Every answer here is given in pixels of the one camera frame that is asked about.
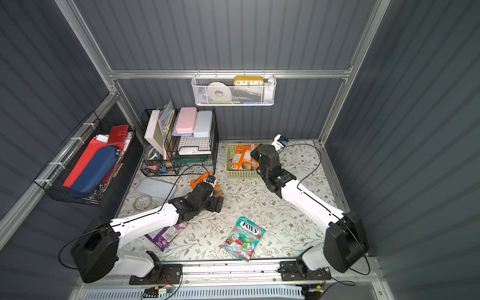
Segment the orange Fox's fruits candy bag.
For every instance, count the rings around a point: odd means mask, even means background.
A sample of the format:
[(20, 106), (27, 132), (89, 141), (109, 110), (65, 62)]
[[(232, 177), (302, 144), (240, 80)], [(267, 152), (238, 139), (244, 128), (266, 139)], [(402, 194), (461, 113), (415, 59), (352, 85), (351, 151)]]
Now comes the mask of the orange Fox's fruits candy bag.
[(223, 195), (224, 195), (224, 192), (223, 192), (223, 190), (221, 189), (221, 187), (220, 187), (217, 179), (216, 179), (217, 182), (216, 182), (215, 187), (213, 187), (213, 186), (211, 186), (210, 184), (208, 184), (208, 183), (205, 182), (205, 181), (206, 181), (206, 178), (208, 177), (208, 175), (214, 175), (214, 174), (213, 174), (212, 172), (208, 172), (208, 173), (206, 173), (206, 174), (204, 174), (204, 175), (201, 175), (201, 176), (198, 177), (197, 179), (192, 180), (192, 181), (190, 182), (191, 188), (192, 188), (192, 189), (195, 189), (195, 187), (196, 187), (197, 185), (200, 185), (201, 187), (204, 187), (204, 188), (205, 188), (206, 186), (208, 186), (209, 188), (212, 187), (212, 196), (213, 196), (213, 197), (218, 198), (218, 197), (220, 197), (220, 196), (223, 196)]

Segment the teal Fox's candy bag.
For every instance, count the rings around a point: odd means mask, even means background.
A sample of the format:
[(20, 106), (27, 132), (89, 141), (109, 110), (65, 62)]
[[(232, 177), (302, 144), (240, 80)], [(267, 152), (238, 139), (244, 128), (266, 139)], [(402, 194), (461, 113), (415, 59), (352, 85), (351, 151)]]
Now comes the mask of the teal Fox's candy bag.
[(249, 262), (265, 232), (263, 227), (246, 217), (240, 217), (222, 248), (232, 257)]

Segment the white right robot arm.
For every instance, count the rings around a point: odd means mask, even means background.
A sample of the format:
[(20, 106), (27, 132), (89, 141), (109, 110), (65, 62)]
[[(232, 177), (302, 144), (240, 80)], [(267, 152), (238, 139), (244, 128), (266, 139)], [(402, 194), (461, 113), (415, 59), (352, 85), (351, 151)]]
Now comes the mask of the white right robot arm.
[(251, 157), (259, 164), (257, 173), (269, 191), (296, 206), (324, 231), (322, 246), (310, 247), (298, 256), (299, 269), (308, 273), (332, 268), (345, 273), (365, 258), (370, 248), (361, 219), (353, 212), (331, 206), (304, 187), (295, 175), (283, 169), (278, 150), (272, 144), (252, 150)]

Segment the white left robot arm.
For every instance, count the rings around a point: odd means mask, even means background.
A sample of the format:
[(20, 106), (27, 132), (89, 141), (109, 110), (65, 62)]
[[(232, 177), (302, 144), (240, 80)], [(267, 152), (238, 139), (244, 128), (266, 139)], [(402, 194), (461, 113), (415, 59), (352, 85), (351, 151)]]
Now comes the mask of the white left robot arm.
[(186, 196), (165, 201), (140, 214), (103, 221), (94, 220), (74, 240), (71, 256), (82, 282), (93, 283), (106, 276), (133, 276), (147, 283), (161, 276), (162, 264), (152, 251), (123, 250), (124, 245), (153, 231), (191, 221), (203, 211), (219, 213), (224, 198), (214, 195), (214, 186), (200, 182)]

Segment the purple candy bag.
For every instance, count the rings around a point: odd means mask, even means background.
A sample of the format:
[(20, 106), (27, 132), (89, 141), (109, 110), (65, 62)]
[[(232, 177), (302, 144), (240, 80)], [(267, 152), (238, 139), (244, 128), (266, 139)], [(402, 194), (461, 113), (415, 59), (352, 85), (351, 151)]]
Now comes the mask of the purple candy bag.
[(181, 222), (170, 227), (164, 227), (147, 233), (145, 237), (160, 251), (164, 252), (172, 241), (188, 227), (187, 222)]

